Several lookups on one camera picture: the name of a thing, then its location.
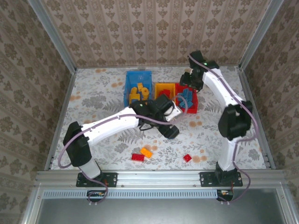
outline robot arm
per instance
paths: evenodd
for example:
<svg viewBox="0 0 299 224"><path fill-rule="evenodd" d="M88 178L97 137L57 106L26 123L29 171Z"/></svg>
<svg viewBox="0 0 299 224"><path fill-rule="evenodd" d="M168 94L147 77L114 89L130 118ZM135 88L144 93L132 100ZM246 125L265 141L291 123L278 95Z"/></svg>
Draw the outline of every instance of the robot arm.
<svg viewBox="0 0 299 224"><path fill-rule="evenodd" d="M180 85L187 85L200 91L203 88L203 84L206 84L218 99L223 109L222 116L218 123L218 129L223 136L223 140L222 153L216 164L215 174L219 183L230 182L230 177L234 176L237 172L233 164L235 144L246 135L251 125L251 117L239 105L237 100L250 112L252 112L252 103L250 101L244 102L242 98L232 90L223 78L219 66L215 61L206 62L200 51L194 51L190 55L193 60L208 67L217 75L199 66L189 57L191 71L185 72L182 75Z"/></svg>
<svg viewBox="0 0 299 224"><path fill-rule="evenodd" d="M76 134L90 128L90 131L77 137L67 147L66 151L71 160L71 164L74 167L79 167L88 177L93 179L100 176L102 171L96 161L92 158L90 146L115 133L137 126L142 127L144 124L156 127L164 137L173 139L179 134L179 130L176 126L159 125L155 122L140 118L138 115L163 122L169 122L181 113L182 111L175 105L175 103L165 95L161 95L156 100L149 100L147 102L135 101L129 107L126 107L117 114L105 119L81 126L78 122L71 123L64 137L63 144L66 145L66 143Z"/></svg>

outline floral tablecloth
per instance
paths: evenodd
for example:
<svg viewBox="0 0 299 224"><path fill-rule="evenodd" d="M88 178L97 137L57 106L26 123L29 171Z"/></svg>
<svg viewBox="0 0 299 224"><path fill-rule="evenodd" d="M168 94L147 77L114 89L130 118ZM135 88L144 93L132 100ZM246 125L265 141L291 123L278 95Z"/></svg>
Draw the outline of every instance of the floral tablecloth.
<svg viewBox="0 0 299 224"><path fill-rule="evenodd" d="M179 82L186 67L152 67L152 81ZM78 69L74 88L64 118L63 128L51 169L59 169L57 158L63 148L63 138L71 122L90 123L103 119L124 108L123 93L126 72L137 68ZM244 98L236 67L221 67L221 71L234 91ZM174 169L214 169L221 154L221 135L218 121L221 107L212 91L205 85L198 93L197 114L187 115L176 124L180 134L168 140L153 128L141 132L139 128L128 129L106 138L91 147L93 157L105 170L174 170ZM253 128L248 132L252 136ZM153 156L144 162L132 161L132 153L139 153L146 147ZM183 157L189 154L188 163ZM265 168L258 141L239 146L237 164L241 168ZM62 164L70 162L67 154Z"/></svg>

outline wall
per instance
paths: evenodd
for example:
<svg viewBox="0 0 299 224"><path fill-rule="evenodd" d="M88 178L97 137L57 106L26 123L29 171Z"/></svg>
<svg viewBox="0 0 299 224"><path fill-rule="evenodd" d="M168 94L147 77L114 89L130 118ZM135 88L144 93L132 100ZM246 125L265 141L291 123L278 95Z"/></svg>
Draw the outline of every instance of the wall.
<svg viewBox="0 0 299 224"><path fill-rule="evenodd" d="M245 69L278 168L299 204L299 1L285 0Z"/></svg>
<svg viewBox="0 0 299 224"><path fill-rule="evenodd" d="M43 170L70 73L26 0L0 1L0 223L17 223Z"/></svg>
<svg viewBox="0 0 299 224"><path fill-rule="evenodd" d="M77 67L238 64L270 0L42 0Z"/></svg>

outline plastic bin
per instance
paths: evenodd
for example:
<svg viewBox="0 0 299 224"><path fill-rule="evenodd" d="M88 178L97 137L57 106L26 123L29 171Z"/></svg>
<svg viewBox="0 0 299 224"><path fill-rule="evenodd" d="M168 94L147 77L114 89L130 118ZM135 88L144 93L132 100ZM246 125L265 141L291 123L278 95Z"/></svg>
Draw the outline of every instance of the plastic bin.
<svg viewBox="0 0 299 224"><path fill-rule="evenodd" d="M193 88L189 88L187 86L181 86L179 83L175 83L176 86L176 95L178 95L179 93L182 93L184 89L189 89L190 91L192 91L192 103L193 105L188 108L187 113L197 113L197 106L198 106L198 99L197 99L197 95L196 95L196 90ZM176 105L179 106L179 101L178 99L176 99Z"/></svg>
<svg viewBox="0 0 299 224"><path fill-rule="evenodd" d="M156 83L155 84L155 99L159 96L159 93L163 90L170 91L170 99L176 95L176 85L175 83Z"/></svg>
<svg viewBox="0 0 299 224"><path fill-rule="evenodd" d="M123 96L123 102L125 107L129 106L129 94L133 87L137 87L138 83L142 83L144 87L149 89L149 99L152 99L152 83L151 83L151 71L127 71L125 92Z"/></svg>

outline red lego brick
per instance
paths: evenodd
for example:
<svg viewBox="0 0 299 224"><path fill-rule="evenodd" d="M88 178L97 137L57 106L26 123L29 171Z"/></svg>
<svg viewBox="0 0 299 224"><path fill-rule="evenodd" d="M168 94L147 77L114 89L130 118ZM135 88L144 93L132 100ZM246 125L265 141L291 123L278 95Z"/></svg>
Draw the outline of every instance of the red lego brick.
<svg viewBox="0 0 299 224"><path fill-rule="evenodd" d="M144 161L144 155L132 154L132 160L143 162Z"/></svg>
<svg viewBox="0 0 299 224"><path fill-rule="evenodd" d="M184 160L186 162L189 162L191 159L192 159L192 157L189 154L187 154L187 155L184 156Z"/></svg>
<svg viewBox="0 0 299 224"><path fill-rule="evenodd" d="M170 98L170 90L163 90L159 93L159 96L161 96L162 94L165 94L168 98Z"/></svg>

